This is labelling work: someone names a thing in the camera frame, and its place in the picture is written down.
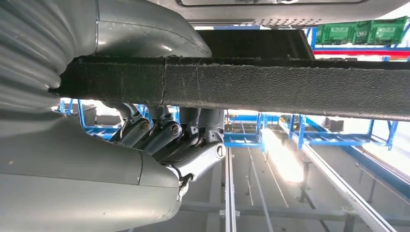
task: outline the metal rail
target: metal rail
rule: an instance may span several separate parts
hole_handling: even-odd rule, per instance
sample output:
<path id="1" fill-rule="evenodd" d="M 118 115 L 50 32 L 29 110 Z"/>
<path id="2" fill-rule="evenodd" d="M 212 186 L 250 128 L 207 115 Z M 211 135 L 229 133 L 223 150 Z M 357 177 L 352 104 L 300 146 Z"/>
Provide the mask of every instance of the metal rail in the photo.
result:
<path id="1" fill-rule="evenodd" d="M 236 232 L 235 188 L 232 171 L 232 153 L 228 152 L 225 158 L 225 232 Z"/>
<path id="2" fill-rule="evenodd" d="M 256 172 L 255 164 L 253 163 L 252 154 L 251 154 L 251 152 L 250 152 L 250 148 L 249 148 L 249 147 L 248 147 L 248 151 L 249 151 L 250 163 L 252 164 L 253 174 L 255 175 L 256 185 L 258 186 L 258 190 L 259 190 L 259 196 L 261 197 L 262 206 L 263 206 L 263 208 L 264 208 L 264 214 L 265 214 L 266 223 L 267 223 L 267 225 L 268 225 L 269 232 L 273 232 L 272 222 L 270 221 L 269 212 L 268 212 L 268 209 L 267 209 L 267 207 L 266 207 L 266 202 L 265 202 L 264 193 L 262 192 L 261 183 L 259 182 L 258 173 Z"/>
<path id="3" fill-rule="evenodd" d="M 279 125 L 287 133 L 289 129 L 282 122 Z M 297 136 L 293 141 L 298 144 Z M 396 230 L 374 210 L 342 177 L 337 174 L 329 164 L 327 164 L 310 146 L 302 145 L 302 151 L 309 157 L 315 166 L 324 174 L 330 184 L 341 196 L 343 196 L 357 211 L 358 215 L 374 232 L 395 232 Z"/>

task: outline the blue metal frame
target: blue metal frame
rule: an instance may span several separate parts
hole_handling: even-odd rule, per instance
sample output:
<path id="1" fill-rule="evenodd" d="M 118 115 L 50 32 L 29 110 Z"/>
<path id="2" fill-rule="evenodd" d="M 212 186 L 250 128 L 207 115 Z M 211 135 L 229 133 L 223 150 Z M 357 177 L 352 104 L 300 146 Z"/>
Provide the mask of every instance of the blue metal frame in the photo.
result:
<path id="1" fill-rule="evenodd" d="M 78 99 L 78 116 L 80 118 L 80 124 L 84 130 L 90 135 L 96 135 L 106 140 L 111 139 L 113 135 L 121 128 L 121 126 L 87 126 L 84 118 L 83 103 Z"/>
<path id="2" fill-rule="evenodd" d="M 289 139 L 292 139 L 293 137 L 293 132 L 294 132 L 294 116 L 295 115 L 291 115 L 291 123 L 289 125 Z"/>
<path id="3" fill-rule="evenodd" d="M 71 115 L 71 110 L 73 109 L 73 102 L 74 102 L 74 99 L 71 99 L 70 104 L 68 105 L 68 110 L 66 112 L 66 114 L 68 115 Z"/>
<path id="4" fill-rule="evenodd" d="M 241 127 L 243 133 L 224 133 L 223 140 L 226 147 L 259 147 L 264 151 L 264 144 L 261 138 L 261 129 L 267 128 L 268 116 L 259 112 L 256 115 L 256 132 L 254 134 L 245 133 L 243 123 Z"/>
<path id="5" fill-rule="evenodd" d="M 394 121 L 391 123 L 391 126 L 389 128 L 389 138 L 387 139 L 387 147 L 389 151 L 391 151 L 393 148 L 393 139 L 395 138 L 397 127 L 398 127 L 398 122 Z"/>
<path id="6" fill-rule="evenodd" d="M 306 119 L 306 123 L 317 131 L 327 133 L 327 130 L 325 128 L 316 124 L 309 118 Z M 389 183 L 392 187 L 394 187 L 400 193 L 410 199 L 410 184 L 406 180 L 392 173 L 387 168 L 375 162 L 371 157 L 364 155 L 360 150 L 355 149 L 352 146 L 340 146 L 340 148 L 347 154 L 355 158 L 360 164 L 365 166 L 370 171 L 374 172 L 381 179 Z"/>
<path id="7" fill-rule="evenodd" d="M 305 123 L 306 123 L 306 116 L 304 115 L 299 115 L 299 142 L 297 144 L 297 148 L 302 149 L 304 139 L 305 137 L 303 136 L 305 134 Z"/>
<path id="8" fill-rule="evenodd" d="M 279 116 L 276 115 L 267 115 L 263 114 L 264 120 L 266 120 L 266 123 L 277 123 L 279 121 Z M 256 122 L 258 120 L 258 115 L 227 115 L 227 117 L 231 121 L 248 121 L 248 122 Z"/>
<path id="9" fill-rule="evenodd" d="M 284 122 L 286 128 L 289 129 L 289 139 L 293 136 L 298 137 L 298 148 L 301 149 L 303 144 L 322 145 L 322 146 L 362 146 L 367 143 L 374 143 L 379 146 L 387 146 L 392 149 L 393 139 L 397 131 L 397 122 L 392 122 L 389 127 L 389 139 L 384 140 L 372 134 L 374 120 L 370 121 L 370 126 L 367 134 L 344 134 L 335 132 L 316 132 L 305 131 L 307 117 L 299 115 L 299 132 L 294 131 L 295 115 L 290 116 L 290 122 Z"/>
<path id="10" fill-rule="evenodd" d="M 318 28 L 312 28 L 312 42 L 310 43 L 310 47 L 312 51 L 316 50 L 316 36 L 318 33 Z"/>

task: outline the gray robot arm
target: gray robot arm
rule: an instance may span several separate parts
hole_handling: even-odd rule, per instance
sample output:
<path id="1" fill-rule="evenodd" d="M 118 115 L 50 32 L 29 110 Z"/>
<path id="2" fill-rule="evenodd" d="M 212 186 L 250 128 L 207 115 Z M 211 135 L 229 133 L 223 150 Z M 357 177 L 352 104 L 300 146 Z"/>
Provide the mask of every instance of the gray robot arm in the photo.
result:
<path id="1" fill-rule="evenodd" d="M 155 138 L 166 125 L 151 133 L 132 108 L 116 143 L 102 141 L 52 112 L 48 89 L 79 56 L 209 57 L 192 26 L 143 0 L 2 1 L 0 25 L 0 231 L 112 232 L 173 217 L 188 182 L 179 174 L 200 176 L 186 171 L 190 154 L 212 143 L 181 146 L 182 128 Z M 184 159 L 163 154 L 176 145 Z"/>

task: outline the gray metal housing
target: gray metal housing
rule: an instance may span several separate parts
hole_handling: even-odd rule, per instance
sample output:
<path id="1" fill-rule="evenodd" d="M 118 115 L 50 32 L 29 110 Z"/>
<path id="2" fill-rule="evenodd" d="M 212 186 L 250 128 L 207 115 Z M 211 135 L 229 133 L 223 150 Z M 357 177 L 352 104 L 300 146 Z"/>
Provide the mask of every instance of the gray metal housing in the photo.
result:
<path id="1" fill-rule="evenodd" d="M 361 0 L 295 4 L 240 4 L 238 1 L 150 0 L 180 13 L 196 26 L 264 25 L 311 26 L 323 23 L 353 22 L 381 17 L 409 0 Z"/>
<path id="2" fill-rule="evenodd" d="M 0 231 L 111 232 L 173 217 L 177 177 L 52 112 L 48 89 L 78 56 L 210 56 L 190 24 L 148 1 L 21 0 L 0 2 L 0 28 Z"/>

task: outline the black beam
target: black beam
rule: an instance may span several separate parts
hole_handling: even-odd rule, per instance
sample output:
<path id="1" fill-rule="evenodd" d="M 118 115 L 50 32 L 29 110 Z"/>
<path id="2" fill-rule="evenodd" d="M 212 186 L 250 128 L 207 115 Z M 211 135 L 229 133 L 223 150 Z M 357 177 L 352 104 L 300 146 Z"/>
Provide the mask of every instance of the black beam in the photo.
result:
<path id="1" fill-rule="evenodd" d="M 182 201 L 181 211 L 203 212 L 203 213 L 219 213 L 224 210 L 225 205 L 210 204 L 206 202 L 190 202 Z M 262 206 L 245 206 L 237 205 L 236 210 L 240 215 L 245 216 L 261 216 L 264 217 Z M 324 221 L 343 221 L 348 218 L 348 214 L 342 210 L 329 211 L 320 209 L 307 208 L 285 208 L 285 207 L 269 207 L 268 212 L 272 218 L 294 218 L 307 220 L 324 220 Z M 410 227 L 410 218 L 396 217 L 391 215 L 382 215 L 382 217 L 392 226 Z M 360 217 L 356 218 L 356 223 L 364 223 Z"/>
<path id="2" fill-rule="evenodd" d="M 260 58 L 85 57 L 63 97 L 410 120 L 410 63 Z"/>

